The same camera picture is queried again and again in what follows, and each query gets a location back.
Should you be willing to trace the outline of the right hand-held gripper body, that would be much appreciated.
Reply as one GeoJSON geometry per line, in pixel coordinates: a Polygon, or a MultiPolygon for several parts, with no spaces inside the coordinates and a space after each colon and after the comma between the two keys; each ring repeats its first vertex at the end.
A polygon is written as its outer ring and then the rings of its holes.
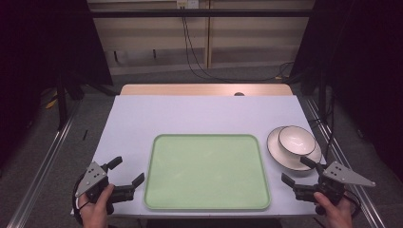
{"type": "Polygon", "coordinates": [[[326,196],[333,205],[344,197],[345,185],[375,187],[375,182],[357,174],[352,169],[333,161],[331,164],[316,164],[318,173],[317,191],[326,196]]]}

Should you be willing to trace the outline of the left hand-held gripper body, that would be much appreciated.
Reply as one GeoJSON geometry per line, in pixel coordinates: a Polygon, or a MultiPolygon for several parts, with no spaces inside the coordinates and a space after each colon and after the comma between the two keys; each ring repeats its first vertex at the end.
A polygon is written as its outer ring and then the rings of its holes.
{"type": "Polygon", "coordinates": [[[107,173],[93,161],[74,187],[74,210],[78,211],[78,198],[83,194],[91,203],[96,203],[103,190],[109,185],[107,173]]]}

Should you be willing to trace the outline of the white plate with dark rim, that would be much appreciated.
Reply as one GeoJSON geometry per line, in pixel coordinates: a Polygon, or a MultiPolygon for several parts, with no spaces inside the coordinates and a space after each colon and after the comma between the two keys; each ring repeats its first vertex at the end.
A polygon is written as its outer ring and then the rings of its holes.
{"type": "Polygon", "coordinates": [[[269,134],[269,136],[267,138],[267,148],[269,150],[270,155],[273,157],[273,159],[276,162],[278,162],[280,165],[282,165],[288,169],[291,169],[294,171],[310,170],[310,167],[302,164],[299,159],[301,157],[307,157],[314,162],[321,161],[322,154],[321,154],[321,149],[318,145],[317,140],[312,135],[316,141],[316,148],[314,149],[314,151],[311,154],[309,154],[307,156],[293,155],[293,154],[289,153],[288,151],[286,151],[285,149],[283,149],[278,142],[279,131],[284,127],[285,126],[277,127],[269,134]]]}

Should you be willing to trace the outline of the white bowl with dark rim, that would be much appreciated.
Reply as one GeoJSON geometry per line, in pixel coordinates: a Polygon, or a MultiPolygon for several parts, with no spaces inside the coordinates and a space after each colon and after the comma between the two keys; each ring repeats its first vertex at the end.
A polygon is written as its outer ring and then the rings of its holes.
{"type": "Polygon", "coordinates": [[[311,133],[299,126],[285,126],[279,131],[278,142],[289,153],[307,156],[316,148],[316,141],[311,133]]]}

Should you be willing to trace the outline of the light green tray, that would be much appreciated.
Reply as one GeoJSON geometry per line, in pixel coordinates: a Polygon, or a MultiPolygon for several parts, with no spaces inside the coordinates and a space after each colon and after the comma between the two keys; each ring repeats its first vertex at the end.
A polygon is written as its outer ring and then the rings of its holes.
{"type": "Polygon", "coordinates": [[[263,210],[271,202],[252,135],[155,138],[144,192],[152,210],[263,210]]]}

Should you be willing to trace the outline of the person's left hand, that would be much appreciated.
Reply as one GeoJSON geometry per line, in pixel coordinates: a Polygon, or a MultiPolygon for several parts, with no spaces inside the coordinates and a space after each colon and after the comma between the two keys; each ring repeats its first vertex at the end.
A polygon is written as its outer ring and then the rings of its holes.
{"type": "Polygon", "coordinates": [[[114,185],[109,184],[103,190],[96,203],[89,202],[85,194],[78,199],[84,228],[108,228],[106,204],[113,190],[114,185]]]}

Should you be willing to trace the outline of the person's right hand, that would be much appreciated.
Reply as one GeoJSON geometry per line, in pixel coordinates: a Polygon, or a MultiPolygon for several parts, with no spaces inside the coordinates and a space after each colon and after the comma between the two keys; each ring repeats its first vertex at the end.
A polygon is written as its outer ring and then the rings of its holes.
{"type": "Polygon", "coordinates": [[[351,203],[342,199],[338,205],[333,205],[330,200],[320,192],[315,192],[317,203],[325,209],[326,228],[353,228],[351,216],[351,203]]]}

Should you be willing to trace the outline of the black metal stand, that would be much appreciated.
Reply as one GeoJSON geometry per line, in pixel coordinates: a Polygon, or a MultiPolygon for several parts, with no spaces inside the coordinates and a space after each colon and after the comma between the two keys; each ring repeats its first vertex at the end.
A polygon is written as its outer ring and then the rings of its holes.
{"type": "Polygon", "coordinates": [[[57,102],[59,110],[59,126],[58,126],[59,130],[62,130],[67,122],[67,99],[66,99],[65,76],[66,76],[65,72],[60,71],[56,77],[57,102]]]}
{"type": "Polygon", "coordinates": [[[326,123],[326,62],[320,65],[320,81],[318,86],[318,112],[321,121],[326,123]]]}

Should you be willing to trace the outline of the white table cover sheet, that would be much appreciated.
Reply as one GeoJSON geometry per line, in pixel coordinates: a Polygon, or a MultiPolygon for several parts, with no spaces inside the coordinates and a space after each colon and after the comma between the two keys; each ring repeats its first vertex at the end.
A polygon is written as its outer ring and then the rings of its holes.
{"type": "Polygon", "coordinates": [[[107,173],[115,185],[126,185],[139,174],[145,181],[134,199],[114,206],[117,217],[144,219],[280,218],[311,216],[315,206],[297,200],[293,190],[281,180],[287,174],[298,183],[314,184],[314,170],[294,171],[280,165],[267,148],[269,134],[280,126],[308,129],[295,96],[145,96],[121,95],[115,98],[106,127],[93,159],[110,162],[121,156],[123,162],[107,173]],[[252,135],[259,142],[271,202],[263,210],[152,210],[144,203],[145,185],[152,147],[160,135],[222,134],[252,135]]]}

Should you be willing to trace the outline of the yellow floor marker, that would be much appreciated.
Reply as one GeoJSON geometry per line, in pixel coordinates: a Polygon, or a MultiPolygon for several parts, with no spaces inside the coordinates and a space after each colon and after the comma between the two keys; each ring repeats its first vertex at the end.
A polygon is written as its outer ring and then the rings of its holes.
{"type": "Polygon", "coordinates": [[[57,100],[58,100],[58,92],[55,91],[54,94],[52,95],[52,97],[50,98],[50,100],[46,103],[45,109],[50,109],[50,108],[54,107],[57,100]]]}

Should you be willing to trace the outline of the dark curtain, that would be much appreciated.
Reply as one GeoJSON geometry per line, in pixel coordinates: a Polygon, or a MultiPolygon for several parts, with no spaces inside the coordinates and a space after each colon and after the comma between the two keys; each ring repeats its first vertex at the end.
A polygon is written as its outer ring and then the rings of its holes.
{"type": "Polygon", "coordinates": [[[112,83],[87,0],[0,0],[0,169],[26,135],[41,93],[112,83]]]}
{"type": "Polygon", "coordinates": [[[403,180],[403,0],[315,0],[291,75],[324,78],[403,180]]]}

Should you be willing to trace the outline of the metal floor rail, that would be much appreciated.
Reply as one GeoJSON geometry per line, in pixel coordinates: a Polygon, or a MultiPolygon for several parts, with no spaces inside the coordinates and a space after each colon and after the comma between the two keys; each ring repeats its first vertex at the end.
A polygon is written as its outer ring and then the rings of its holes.
{"type": "Polygon", "coordinates": [[[81,101],[73,103],[71,110],[67,113],[67,119],[63,123],[62,127],[56,131],[52,144],[50,145],[44,160],[36,171],[34,179],[29,185],[29,189],[22,197],[22,200],[11,217],[7,228],[25,227],[33,206],[40,196],[44,182],[48,177],[49,170],[59,154],[59,151],[67,137],[81,103],[81,101]]]}
{"type": "MultiPolygon", "coordinates": [[[[313,98],[309,98],[306,100],[306,104],[310,110],[312,116],[316,119],[319,117],[318,106],[313,98]]],[[[351,168],[351,165],[344,155],[343,150],[341,149],[338,141],[333,136],[333,130],[331,127],[323,121],[317,121],[317,129],[320,131],[321,138],[326,142],[327,145],[330,146],[328,151],[327,160],[329,157],[335,159],[336,162],[340,162],[348,168],[351,168]]],[[[369,222],[371,228],[386,228],[385,223],[382,221],[380,215],[378,214],[373,201],[368,195],[367,191],[363,186],[358,185],[349,185],[348,189],[351,190],[354,194],[357,195],[361,202],[361,212],[369,222]]]]}

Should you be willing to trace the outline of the wooden wall post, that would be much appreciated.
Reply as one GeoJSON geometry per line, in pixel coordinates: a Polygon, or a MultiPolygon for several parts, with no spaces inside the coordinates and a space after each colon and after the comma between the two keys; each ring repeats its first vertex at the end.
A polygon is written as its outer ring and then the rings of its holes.
{"type": "MultiPolygon", "coordinates": [[[[211,10],[213,0],[205,0],[205,9],[211,10]]],[[[211,26],[211,19],[210,17],[205,18],[205,50],[204,50],[204,64],[205,67],[208,69],[211,66],[211,47],[210,47],[210,26],[211,26]]]]}

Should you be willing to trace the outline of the black horizontal frame bar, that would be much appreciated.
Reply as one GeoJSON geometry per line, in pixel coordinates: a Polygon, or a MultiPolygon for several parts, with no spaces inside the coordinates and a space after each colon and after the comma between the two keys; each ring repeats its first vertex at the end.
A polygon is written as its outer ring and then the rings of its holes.
{"type": "Polygon", "coordinates": [[[144,17],[310,17],[309,9],[151,9],[93,10],[93,18],[144,17]]]}

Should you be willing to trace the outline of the white wall socket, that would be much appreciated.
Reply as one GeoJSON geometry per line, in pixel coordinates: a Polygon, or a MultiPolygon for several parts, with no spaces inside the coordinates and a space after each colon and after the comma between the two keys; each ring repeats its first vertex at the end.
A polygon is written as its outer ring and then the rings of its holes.
{"type": "Polygon", "coordinates": [[[197,10],[200,7],[199,0],[176,0],[180,10],[197,10]]]}

